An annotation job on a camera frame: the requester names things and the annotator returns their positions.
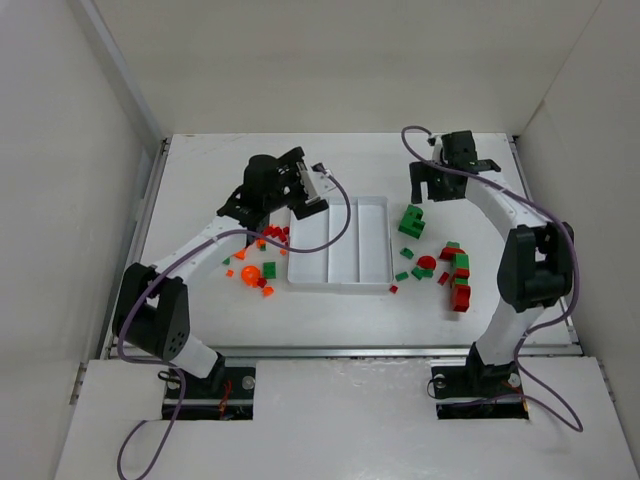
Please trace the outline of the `large green lego assembly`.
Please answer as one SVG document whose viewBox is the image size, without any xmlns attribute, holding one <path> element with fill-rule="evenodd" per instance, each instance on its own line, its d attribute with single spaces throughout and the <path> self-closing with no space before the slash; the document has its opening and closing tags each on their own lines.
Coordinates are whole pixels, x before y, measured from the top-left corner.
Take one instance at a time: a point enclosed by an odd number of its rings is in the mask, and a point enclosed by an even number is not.
<svg viewBox="0 0 640 480">
<path fill-rule="evenodd" d="M 424 231 L 425 222 L 423 220 L 424 212 L 421 208 L 409 204 L 399 222 L 398 231 L 411 238 L 419 239 Z"/>
</svg>

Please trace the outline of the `red green lego tower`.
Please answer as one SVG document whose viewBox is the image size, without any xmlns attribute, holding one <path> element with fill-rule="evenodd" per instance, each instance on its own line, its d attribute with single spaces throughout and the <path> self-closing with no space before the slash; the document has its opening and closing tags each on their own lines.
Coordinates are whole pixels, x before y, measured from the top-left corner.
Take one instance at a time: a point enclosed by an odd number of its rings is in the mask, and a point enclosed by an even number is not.
<svg viewBox="0 0 640 480">
<path fill-rule="evenodd" d="M 450 288 L 451 310 L 465 313 L 470 307 L 471 286 L 470 261 L 468 254 L 461 248 L 458 242 L 449 241 L 441 250 L 439 259 L 444 261 L 449 269 L 444 271 L 438 284 Z"/>
</svg>

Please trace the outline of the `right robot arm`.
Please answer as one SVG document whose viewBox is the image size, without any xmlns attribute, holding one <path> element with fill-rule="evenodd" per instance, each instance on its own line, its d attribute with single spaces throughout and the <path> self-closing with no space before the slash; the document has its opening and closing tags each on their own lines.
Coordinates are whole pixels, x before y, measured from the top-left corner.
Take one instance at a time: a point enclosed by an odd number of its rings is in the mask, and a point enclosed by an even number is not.
<svg viewBox="0 0 640 480">
<path fill-rule="evenodd" d="M 471 131 L 428 134 L 429 159 L 409 166 L 411 200 L 465 199 L 490 221 L 504 241 L 497 271 L 500 300 L 464 365 L 435 367 L 438 399 L 494 397 L 513 391 L 517 354 L 530 328 L 577 282 L 572 228 L 512 191 L 492 159 L 479 158 Z"/>
</svg>

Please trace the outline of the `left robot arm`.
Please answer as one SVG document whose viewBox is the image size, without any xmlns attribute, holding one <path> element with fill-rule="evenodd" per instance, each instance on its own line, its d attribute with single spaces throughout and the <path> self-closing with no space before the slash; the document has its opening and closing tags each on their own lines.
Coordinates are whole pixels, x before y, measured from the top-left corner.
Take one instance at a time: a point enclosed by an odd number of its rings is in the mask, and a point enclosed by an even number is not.
<svg viewBox="0 0 640 480">
<path fill-rule="evenodd" d="M 190 286 L 263 237 L 272 213 L 287 208 L 305 219 L 326 210 L 322 196 L 333 186 L 323 165 L 306 165 L 300 147 L 251 157 L 241 184 L 198 235 L 150 266 L 125 270 L 112 324 L 117 346 L 133 345 L 146 360 L 218 382 L 224 359 L 191 331 Z"/>
</svg>

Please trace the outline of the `red lego pile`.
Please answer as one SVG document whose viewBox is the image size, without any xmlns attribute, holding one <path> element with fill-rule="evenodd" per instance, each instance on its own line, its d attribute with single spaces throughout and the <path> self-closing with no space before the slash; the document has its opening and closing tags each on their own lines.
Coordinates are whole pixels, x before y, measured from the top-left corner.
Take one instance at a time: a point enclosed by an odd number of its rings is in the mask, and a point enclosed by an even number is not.
<svg viewBox="0 0 640 480">
<path fill-rule="evenodd" d="M 280 244 L 288 245 L 289 244 L 289 227 L 288 226 L 278 226 L 278 225 L 268 225 L 265 230 L 262 232 L 264 236 L 267 238 L 273 239 Z"/>
</svg>

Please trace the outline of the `green square lego plate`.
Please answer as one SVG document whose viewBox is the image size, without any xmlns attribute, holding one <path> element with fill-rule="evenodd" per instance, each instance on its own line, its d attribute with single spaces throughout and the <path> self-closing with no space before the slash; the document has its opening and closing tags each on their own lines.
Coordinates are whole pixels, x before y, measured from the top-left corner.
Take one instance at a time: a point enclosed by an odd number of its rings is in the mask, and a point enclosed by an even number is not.
<svg viewBox="0 0 640 480">
<path fill-rule="evenodd" d="M 277 278 L 277 264 L 274 261 L 264 262 L 262 267 L 263 277 L 267 280 Z"/>
</svg>

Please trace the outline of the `white three-compartment tray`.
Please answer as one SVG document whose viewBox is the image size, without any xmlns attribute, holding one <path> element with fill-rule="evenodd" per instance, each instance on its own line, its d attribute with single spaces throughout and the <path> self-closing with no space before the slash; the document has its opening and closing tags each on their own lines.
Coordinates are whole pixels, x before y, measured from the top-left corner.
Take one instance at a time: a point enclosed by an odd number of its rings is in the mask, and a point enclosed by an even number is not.
<svg viewBox="0 0 640 480">
<path fill-rule="evenodd" d="M 384 293 L 392 283 L 391 232 L 384 196 L 329 200 L 329 208 L 290 220 L 290 245 L 311 249 L 337 242 L 315 253 L 291 253 L 287 281 L 294 290 L 344 294 Z"/>
</svg>

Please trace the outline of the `orange dome lego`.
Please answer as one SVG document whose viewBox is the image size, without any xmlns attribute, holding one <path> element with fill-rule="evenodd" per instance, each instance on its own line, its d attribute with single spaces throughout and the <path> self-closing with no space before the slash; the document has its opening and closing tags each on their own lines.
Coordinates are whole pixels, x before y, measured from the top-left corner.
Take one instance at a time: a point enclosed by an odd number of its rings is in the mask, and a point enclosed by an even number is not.
<svg viewBox="0 0 640 480">
<path fill-rule="evenodd" d="M 247 286 L 255 288 L 261 278 L 261 270 L 254 265 L 247 265 L 241 270 L 240 276 Z"/>
</svg>

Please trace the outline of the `red semicircle lego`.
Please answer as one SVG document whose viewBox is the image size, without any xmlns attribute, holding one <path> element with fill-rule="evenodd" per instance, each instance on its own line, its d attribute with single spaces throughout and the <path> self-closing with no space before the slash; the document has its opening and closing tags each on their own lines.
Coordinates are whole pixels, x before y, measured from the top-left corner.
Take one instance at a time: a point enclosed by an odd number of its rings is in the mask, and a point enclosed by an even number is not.
<svg viewBox="0 0 640 480">
<path fill-rule="evenodd" d="M 433 256 L 424 255 L 418 258 L 417 265 L 424 270 L 434 270 L 437 266 L 437 261 Z"/>
</svg>

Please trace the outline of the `green sloped lego piece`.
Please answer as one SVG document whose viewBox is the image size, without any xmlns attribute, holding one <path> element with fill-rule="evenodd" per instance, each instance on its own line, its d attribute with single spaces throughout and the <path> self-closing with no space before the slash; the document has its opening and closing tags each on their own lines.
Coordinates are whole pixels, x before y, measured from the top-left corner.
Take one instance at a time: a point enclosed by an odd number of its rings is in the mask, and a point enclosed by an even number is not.
<svg viewBox="0 0 640 480">
<path fill-rule="evenodd" d="M 424 269 L 418 266 L 414 267 L 411 270 L 411 275 L 415 277 L 417 280 L 422 280 L 424 278 L 432 278 L 433 274 L 434 274 L 433 269 Z"/>
</svg>

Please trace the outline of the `aluminium rail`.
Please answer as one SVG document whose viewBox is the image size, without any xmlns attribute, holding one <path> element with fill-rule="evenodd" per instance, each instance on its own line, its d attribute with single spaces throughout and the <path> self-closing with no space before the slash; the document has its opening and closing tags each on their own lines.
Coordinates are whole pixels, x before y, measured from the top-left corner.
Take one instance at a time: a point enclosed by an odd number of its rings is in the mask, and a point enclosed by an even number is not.
<svg viewBox="0 0 640 480">
<path fill-rule="evenodd" d="M 213 347 L 214 350 L 231 358 L 414 358 L 414 357 L 464 357 L 470 346 L 442 346 L 442 347 L 276 347 L 276 346 L 227 346 Z M 520 353 L 523 356 L 573 357 L 583 356 L 582 348 L 578 344 L 567 345 L 525 345 Z M 114 346 L 108 345 L 97 354 L 100 360 L 117 357 Z"/>
</svg>

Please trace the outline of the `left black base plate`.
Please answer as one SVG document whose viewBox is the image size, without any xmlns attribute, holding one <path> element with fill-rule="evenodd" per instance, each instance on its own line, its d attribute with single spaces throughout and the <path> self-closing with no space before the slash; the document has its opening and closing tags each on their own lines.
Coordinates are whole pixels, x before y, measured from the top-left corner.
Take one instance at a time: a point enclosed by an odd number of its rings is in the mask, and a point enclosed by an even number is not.
<svg viewBox="0 0 640 480">
<path fill-rule="evenodd" d="M 173 369 L 162 370 L 165 383 L 161 406 L 163 420 L 249 421 L 253 419 L 256 366 L 232 363 L 215 380 L 189 373 L 181 379 Z"/>
</svg>

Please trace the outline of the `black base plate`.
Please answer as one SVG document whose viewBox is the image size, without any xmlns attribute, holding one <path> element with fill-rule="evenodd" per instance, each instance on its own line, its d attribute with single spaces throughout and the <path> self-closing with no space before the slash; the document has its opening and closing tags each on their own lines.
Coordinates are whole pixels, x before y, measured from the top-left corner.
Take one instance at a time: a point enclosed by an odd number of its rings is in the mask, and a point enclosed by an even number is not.
<svg viewBox="0 0 640 480">
<path fill-rule="evenodd" d="M 463 365 L 431 368 L 439 420 L 528 420 L 521 379 L 513 364 L 497 371 Z"/>
<path fill-rule="evenodd" d="M 215 380 L 189 373 L 181 379 L 173 369 L 162 370 L 165 383 L 161 406 L 163 420 L 249 421 L 253 419 L 256 366 L 232 363 Z"/>
</svg>

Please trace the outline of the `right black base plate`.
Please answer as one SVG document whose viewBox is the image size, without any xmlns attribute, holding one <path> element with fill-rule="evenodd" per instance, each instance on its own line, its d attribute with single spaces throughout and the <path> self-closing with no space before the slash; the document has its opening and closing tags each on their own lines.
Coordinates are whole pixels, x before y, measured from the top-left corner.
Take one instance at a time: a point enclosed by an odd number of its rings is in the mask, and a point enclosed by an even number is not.
<svg viewBox="0 0 640 480">
<path fill-rule="evenodd" d="M 497 371 L 463 365 L 431 368 L 439 420 L 528 420 L 521 379 L 513 364 Z"/>
</svg>

